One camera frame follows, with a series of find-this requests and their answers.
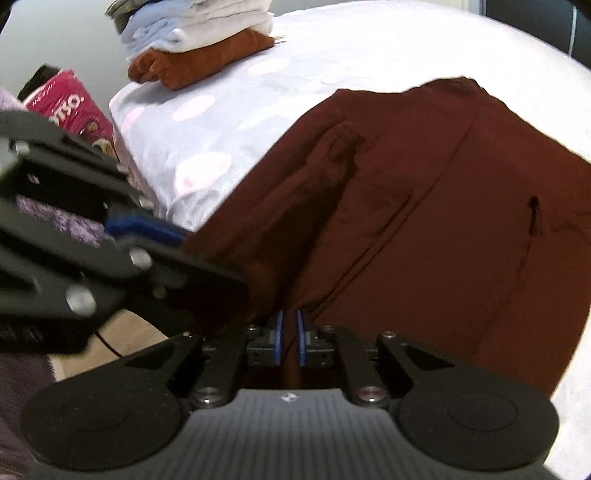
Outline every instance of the gray gripper base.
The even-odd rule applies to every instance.
[[[38,465],[29,480],[555,480],[541,465],[473,473],[410,445],[383,410],[341,390],[240,390],[229,405],[191,415],[152,458],[104,473]]]

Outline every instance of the pink bag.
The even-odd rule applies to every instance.
[[[62,70],[25,100],[28,110],[115,156],[113,125],[96,106],[74,71]]]

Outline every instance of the orange folded garment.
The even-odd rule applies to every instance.
[[[274,44],[272,37],[247,28],[208,47],[183,53],[150,49],[130,65],[129,79],[137,83],[160,80],[166,88],[180,90]]]

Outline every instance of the bed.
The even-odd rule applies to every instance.
[[[110,109],[122,161],[162,217],[199,229],[270,146],[337,88],[400,92],[467,76],[591,161],[591,71],[484,17],[412,0],[369,0],[275,19],[286,42],[179,92],[124,87]],[[553,401],[561,429],[548,466],[591,472],[591,327]]]

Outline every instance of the dark red jacket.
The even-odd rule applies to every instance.
[[[241,270],[252,312],[393,330],[550,395],[591,304],[590,190],[473,80],[339,90],[185,248]]]

